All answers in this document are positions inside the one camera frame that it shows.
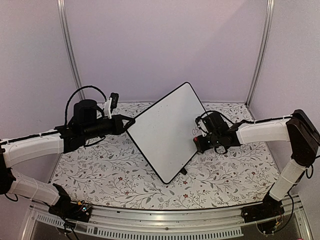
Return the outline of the red black whiteboard eraser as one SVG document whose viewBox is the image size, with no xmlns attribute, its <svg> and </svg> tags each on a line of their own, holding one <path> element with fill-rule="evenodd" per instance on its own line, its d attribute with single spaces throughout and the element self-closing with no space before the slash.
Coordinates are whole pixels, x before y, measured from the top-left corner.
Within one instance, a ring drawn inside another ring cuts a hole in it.
<svg viewBox="0 0 320 240">
<path fill-rule="evenodd" d="M 194 144 L 195 144 L 195 146 L 196 146 L 196 148 L 197 148 L 197 151 L 198 151 L 199 153 L 201 153 L 201 152 L 202 152 L 202 149 L 201 149 L 201 145 L 200 145 L 200 142 L 199 142 L 199 139 L 198 139 L 197 136 L 195 136 L 195 137 L 193 138 L 193 142 L 194 142 Z"/>
</svg>

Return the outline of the white dry-erase whiteboard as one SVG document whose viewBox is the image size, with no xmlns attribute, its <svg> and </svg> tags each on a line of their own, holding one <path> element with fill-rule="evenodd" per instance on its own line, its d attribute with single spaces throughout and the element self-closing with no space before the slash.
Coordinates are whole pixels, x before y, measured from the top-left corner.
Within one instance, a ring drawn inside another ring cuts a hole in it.
<svg viewBox="0 0 320 240">
<path fill-rule="evenodd" d="M 142 156 L 164 184 L 169 184 L 197 153 L 195 119 L 205 108 L 184 82 L 135 117 L 127 130 Z"/>
</svg>

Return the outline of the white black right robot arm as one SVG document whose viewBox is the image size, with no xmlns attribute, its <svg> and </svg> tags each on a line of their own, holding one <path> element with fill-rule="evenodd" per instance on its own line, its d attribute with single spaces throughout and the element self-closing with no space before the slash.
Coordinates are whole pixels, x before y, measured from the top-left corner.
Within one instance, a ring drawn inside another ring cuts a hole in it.
<svg viewBox="0 0 320 240">
<path fill-rule="evenodd" d="M 210 149 L 227 151 L 253 143 L 290 144 L 290 160 L 258 208 L 262 218 L 269 218 L 278 210 L 278 204 L 318 157 L 320 133 L 301 109 L 282 117 L 255 121 L 243 119 L 236 123 L 222 113 L 210 110 L 196 117 L 195 123 L 201 135 L 194 137 L 193 142 L 202 154 Z"/>
</svg>

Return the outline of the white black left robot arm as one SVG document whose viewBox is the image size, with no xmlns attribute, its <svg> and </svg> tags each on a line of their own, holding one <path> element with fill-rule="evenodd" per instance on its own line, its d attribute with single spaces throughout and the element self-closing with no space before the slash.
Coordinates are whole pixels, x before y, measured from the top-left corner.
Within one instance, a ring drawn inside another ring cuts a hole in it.
<svg viewBox="0 0 320 240">
<path fill-rule="evenodd" d="M 92 99 L 81 100 L 73 107 L 71 120 L 47 132 L 25 137 L 7 139 L 0 143 L 0 193 L 13 194 L 41 201 L 50 206 L 53 214 L 70 217 L 73 214 L 88 214 L 84 201 L 72 202 L 65 189 L 25 176 L 13 170 L 13 166 L 35 158 L 74 152 L 88 147 L 90 139 L 104 139 L 108 135 L 123 134 L 136 121 L 121 114 L 113 115 L 117 107 L 115 97 L 108 98 L 104 107 Z"/>
</svg>

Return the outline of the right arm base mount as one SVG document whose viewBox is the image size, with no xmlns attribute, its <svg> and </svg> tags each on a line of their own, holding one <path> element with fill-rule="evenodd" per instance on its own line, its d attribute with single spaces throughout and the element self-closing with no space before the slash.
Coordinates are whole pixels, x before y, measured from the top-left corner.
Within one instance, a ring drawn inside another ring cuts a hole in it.
<svg viewBox="0 0 320 240">
<path fill-rule="evenodd" d="M 273 199 L 269 192 L 264 196 L 262 203 L 245 206 L 241 209 L 241 217 L 245 223 L 273 218 L 284 213 L 282 201 Z"/>
</svg>

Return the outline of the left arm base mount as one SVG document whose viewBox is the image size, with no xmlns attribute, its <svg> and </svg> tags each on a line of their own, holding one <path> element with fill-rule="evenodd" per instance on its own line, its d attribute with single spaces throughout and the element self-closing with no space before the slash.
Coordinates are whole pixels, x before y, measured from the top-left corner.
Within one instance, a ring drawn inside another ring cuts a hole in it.
<svg viewBox="0 0 320 240">
<path fill-rule="evenodd" d="M 56 204 L 49 207 L 48 212 L 62 219 L 88 223 L 92 214 L 92 204 L 84 200 L 75 202 L 71 200 L 69 194 L 58 184 L 53 184 L 59 194 Z"/>
</svg>

